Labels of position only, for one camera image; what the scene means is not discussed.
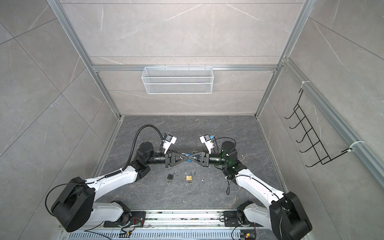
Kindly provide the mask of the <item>teal blue padlock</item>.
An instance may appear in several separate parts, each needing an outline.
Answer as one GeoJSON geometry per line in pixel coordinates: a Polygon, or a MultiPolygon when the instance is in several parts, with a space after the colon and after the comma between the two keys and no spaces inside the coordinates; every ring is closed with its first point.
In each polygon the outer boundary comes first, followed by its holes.
{"type": "Polygon", "coordinates": [[[189,158],[191,154],[185,154],[186,157],[188,157],[187,162],[192,162],[192,160],[189,158]]]}

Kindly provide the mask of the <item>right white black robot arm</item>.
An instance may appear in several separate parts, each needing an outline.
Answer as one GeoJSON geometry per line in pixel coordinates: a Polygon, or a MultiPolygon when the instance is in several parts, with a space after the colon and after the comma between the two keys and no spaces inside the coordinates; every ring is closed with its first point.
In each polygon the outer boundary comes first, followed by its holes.
{"type": "Polygon", "coordinates": [[[260,207],[246,201],[238,206],[236,226],[258,224],[271,230],[278,240],[301,240],[312,231],[312,223],[299,197],[293,192],[275,189],[254,175],[238,159],[235,143],[225,141],[218,153],[199,152],[188,158],[201,166],[220,165],[229,184],[247,190],[263,204],[260,207]]]}

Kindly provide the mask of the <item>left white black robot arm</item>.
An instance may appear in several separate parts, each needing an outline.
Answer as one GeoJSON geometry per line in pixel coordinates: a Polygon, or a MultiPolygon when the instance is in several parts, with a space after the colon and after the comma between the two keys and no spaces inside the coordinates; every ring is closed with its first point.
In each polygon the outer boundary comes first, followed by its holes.
{"type": "Polygon", "coordinates": [[[47,209],[69,233],[96,222],[110,222],[119,227],[131,223],[131,210],[121,201],[98,203],[97,200],[113,190],[142,179],[156,162],[174,166],[188,155],[171,151],[156,153],[150,142],[144,142],[135,157],[124,168],[92,179],[73,178],[53,205],[47,209]]]}

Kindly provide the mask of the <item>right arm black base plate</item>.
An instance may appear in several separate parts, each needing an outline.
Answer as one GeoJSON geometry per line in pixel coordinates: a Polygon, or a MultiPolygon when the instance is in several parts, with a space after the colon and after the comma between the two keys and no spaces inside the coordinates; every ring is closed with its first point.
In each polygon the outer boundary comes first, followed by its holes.
{"type": "Polygon", "coordinates": [[[219,216],[219,221],[223,222],[226,227],[235,227],[241,225],[244,227],[261,227],[262,225],[249,222],[245,214],[241,211],[224,211],[221,216],[219,216]]]}

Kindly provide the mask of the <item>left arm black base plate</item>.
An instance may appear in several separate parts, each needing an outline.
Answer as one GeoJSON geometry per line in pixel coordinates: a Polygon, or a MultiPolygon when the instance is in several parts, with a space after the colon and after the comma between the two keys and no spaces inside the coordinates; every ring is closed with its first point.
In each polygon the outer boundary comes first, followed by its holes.
{"type": "Polygon", "coordinates": [[[103,224],[104,228],[129,228],[129,227],[142,227],[146,219],[147,212],[145,211],[133,211],[126,214],[122,220],[117,222],[106,221],[103,224]]]}

